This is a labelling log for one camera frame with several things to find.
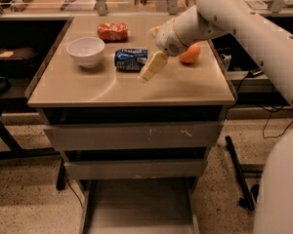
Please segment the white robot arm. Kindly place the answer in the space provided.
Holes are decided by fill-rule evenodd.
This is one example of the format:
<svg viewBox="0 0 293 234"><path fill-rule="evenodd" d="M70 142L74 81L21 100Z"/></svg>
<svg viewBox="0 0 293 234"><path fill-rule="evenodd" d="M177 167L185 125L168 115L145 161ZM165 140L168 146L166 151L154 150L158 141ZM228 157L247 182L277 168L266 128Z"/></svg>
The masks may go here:
<svg viewBox="0 0 293 234"><path fill-rule="evenodd" d="M293 108L293 35L253 12L244 0L196 0L157 28L158 51L148 58L140 80L149 81L168 62L198 41L231 34L262 67ZM293 130L274 145L261 177L254 234L293 234Z"/></svg>

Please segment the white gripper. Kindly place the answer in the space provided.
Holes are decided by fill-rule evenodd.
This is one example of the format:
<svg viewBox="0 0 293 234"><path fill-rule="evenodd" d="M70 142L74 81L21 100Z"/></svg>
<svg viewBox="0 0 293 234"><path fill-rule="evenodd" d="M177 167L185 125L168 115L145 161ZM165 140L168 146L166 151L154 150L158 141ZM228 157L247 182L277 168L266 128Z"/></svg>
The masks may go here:
<svg viewBox="0 0 293 234"><path fill-rule="evenodd" d="M167 64L168 57L176 57L188 49L175 32L174 19L168 20L161 26L152 27L147 33L155 38L155 45L160 51L154 52L141 70L139 80L142 83L148 82L157 74Z"/></svg>

